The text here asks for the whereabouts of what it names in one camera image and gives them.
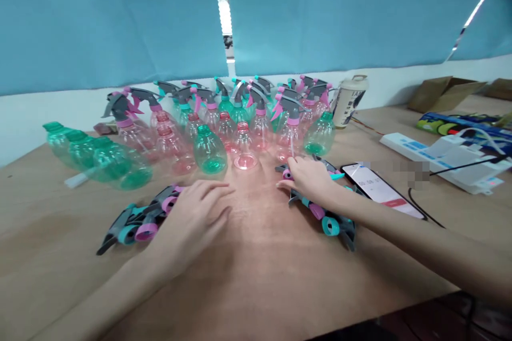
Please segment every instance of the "pink bottle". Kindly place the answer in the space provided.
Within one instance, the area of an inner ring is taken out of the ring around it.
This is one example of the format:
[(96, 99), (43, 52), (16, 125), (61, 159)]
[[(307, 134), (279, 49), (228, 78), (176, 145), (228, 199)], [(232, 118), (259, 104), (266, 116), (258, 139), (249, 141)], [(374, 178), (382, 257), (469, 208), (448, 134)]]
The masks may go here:
[(196, 169), (194, 157), (187, 151), (182, 139), (168, 125), (157, 127), (156, 149), (162, 167), (175, 176), (188, 174)]
[(236, 131), (236, 125), (228, 112), (220, 112), (219, 127), (217, 128), (217, 136), (220, 138), (226, 148), (227, 153), (236, 152), (233, 145), (233, 139)]

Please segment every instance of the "smartphone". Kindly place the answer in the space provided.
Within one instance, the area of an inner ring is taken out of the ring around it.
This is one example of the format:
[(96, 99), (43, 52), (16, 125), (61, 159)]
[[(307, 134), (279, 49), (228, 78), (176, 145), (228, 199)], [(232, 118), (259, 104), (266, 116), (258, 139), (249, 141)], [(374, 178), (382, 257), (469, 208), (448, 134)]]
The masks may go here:
[(356, 185), (366, 197), (386, 205), (399, 212), (426, 220), (425, 215), (417, 210), (405, 197), (389, 185), (382, 177), (361, 164), (343, 165), (340, 168), (345, 177)]

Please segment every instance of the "bottle opening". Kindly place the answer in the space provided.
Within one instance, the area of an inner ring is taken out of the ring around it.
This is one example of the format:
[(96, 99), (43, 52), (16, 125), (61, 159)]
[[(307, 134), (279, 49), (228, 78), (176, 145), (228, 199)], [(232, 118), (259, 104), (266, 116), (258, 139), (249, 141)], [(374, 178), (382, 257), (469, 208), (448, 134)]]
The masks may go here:
[(171, 127), (167, 125), (157, 127), (156, 131), (158, 132), (158, 136), (167, 136), (172, 133)]
[(211, 132), (211, 130), (210, 130), (210, 128), (208, 128), (208, 125), (201, 125), (200, 127), (197, 128), (198, 134), (208, 134), (210, 132)]
[(188, 114), (188, 120), (189, 121), (198, 121), (199, 120), (199, 116), (197, 115), (197, 113), (189, 113)]
[(238, 123), (237, 127), (239, 132), (247, 132), (249, 130), (249, 124), (244, 121)]
[(169, 116), (165, 111), (156, 112), (156, 120), (157, 121), (169, 121)]

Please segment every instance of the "white power strip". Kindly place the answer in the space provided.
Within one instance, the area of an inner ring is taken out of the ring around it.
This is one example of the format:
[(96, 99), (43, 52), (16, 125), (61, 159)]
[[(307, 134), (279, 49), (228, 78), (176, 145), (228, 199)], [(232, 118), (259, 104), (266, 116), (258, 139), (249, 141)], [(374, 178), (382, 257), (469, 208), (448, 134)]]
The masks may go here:
[[(424, 145), (418, 141), (415, 141), (407, 136), (404, 136), (401, 133), (391, 133), (384, 135), (380, 142), (384, 144), (385, 146), (393, 149), (394, 151), (400, 153), (402, 156), (405, 156), (413, 161), (426, 161), (430, 164), (430, 171), (431, 172), (439, 172), (443, 171), (448, 168), (452, 168), (453, 166), (450, 164), (447, 164), (443, 161), (443, 157), (433, 157), (426, 153), (426, 150), (429, 148), (429, 146)], [(492, 158), (492, 156), (485, 156), (481, 157), (479, 160), (485, 160), (487, 158)], [(484, 166), (486, 164), (481, 165), (475, 165), (474, 167), (477, 168), (479, 166)], [(499, 162), (498, 164), (492, 165), (492, 170), (494, 174), (499, 174), (501, 172), (504, 172), (508, 168), (510, 168), (512, 164), (506, 160), (503, 160)], [(445, 180), (450, 181), (454, 185), (458, 186), (461, 189), (464, 189), (466, 192), (471, 194), (492, 194), (492, 189), (496, 186), (502, 184), (504, 181), (496, 178), (496, 177), (489, 177), (485, 178), (481, 181), (477, 181), (472, 183), (471, 185), (464, 183), (461, 180), (458, 180), (458, 173), (460, 171), (467, 172), (467, 168), (462, 169), (455, 169), (450, 172), (444, 172), (439, 174), (439, 177), (444, 178)]]

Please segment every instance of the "hand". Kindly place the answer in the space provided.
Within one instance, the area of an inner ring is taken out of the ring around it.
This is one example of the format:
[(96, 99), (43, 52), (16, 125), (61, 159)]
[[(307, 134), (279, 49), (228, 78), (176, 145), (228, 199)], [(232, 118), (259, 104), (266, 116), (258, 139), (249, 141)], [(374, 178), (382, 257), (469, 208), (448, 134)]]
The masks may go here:
[(308, 200), (324, 208), (329, 203), (330, 196), (347, 191), (331, 180), (327, 168), (321, 161), (290, 157), (288, 167), (295, 181), (281, 180), (276, 186), (287, 190), (295, 189)]
[(211, 223), (208, 213), (220, 198), (234, 191), (228, 183), (198, 180), (180, 193), (156, 237), (140, 254), (157, 278), (176, 277), (211, 244), (226, 225), (231, 207), (225, 207)]

